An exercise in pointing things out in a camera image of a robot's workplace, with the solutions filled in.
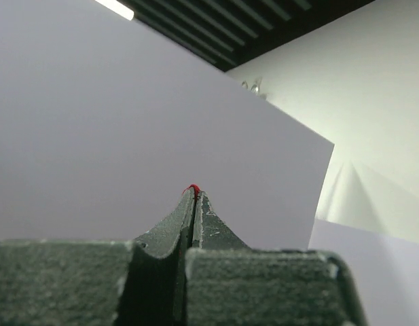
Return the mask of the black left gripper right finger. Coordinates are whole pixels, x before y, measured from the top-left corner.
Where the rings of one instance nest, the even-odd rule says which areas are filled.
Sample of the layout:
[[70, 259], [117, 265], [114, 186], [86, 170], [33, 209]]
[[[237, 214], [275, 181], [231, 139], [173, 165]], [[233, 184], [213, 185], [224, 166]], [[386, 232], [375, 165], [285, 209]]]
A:
[[353, 275], [331, 251], [258, 250], [196, 202], [185, 256], [188, 325], [366, 325]]

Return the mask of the red t shirt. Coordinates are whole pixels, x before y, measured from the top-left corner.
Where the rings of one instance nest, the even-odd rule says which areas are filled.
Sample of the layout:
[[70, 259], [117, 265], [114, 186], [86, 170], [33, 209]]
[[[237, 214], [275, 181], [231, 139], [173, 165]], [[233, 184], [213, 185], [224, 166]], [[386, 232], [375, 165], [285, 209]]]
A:
[[193, 193], [194, 197], [197, 198], [201, 192], [200, 188], [196, 184], [191, 184], [189, 187], [187, 187], [182, 194], [185, 192], [190, 191]]

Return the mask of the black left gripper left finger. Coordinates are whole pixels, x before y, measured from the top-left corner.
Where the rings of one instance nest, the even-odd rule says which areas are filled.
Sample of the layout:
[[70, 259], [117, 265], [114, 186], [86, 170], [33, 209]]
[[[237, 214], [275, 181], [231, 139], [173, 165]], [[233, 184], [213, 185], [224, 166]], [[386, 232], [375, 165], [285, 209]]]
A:
[[195, 194], [131, 240], [0, 242], [0, 325], [182, 325]]

